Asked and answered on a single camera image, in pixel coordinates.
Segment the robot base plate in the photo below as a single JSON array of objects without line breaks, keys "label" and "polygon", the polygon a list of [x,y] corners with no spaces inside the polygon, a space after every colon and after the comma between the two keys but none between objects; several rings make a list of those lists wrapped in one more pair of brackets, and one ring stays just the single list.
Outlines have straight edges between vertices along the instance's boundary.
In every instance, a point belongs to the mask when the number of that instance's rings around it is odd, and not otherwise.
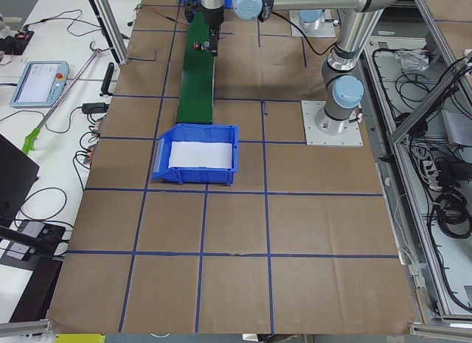
[{"label": "robot base plate", "polygon": [[334,20],[329,10],[290,10],[292,24],[312,38],[335,38]]},{"label": "robot base plate", "polygon": [[335,121],[325,113],[325,101],[302,100],[302,117],[308,146],[360,148],[363,146],[355,112],[345,121]]}]

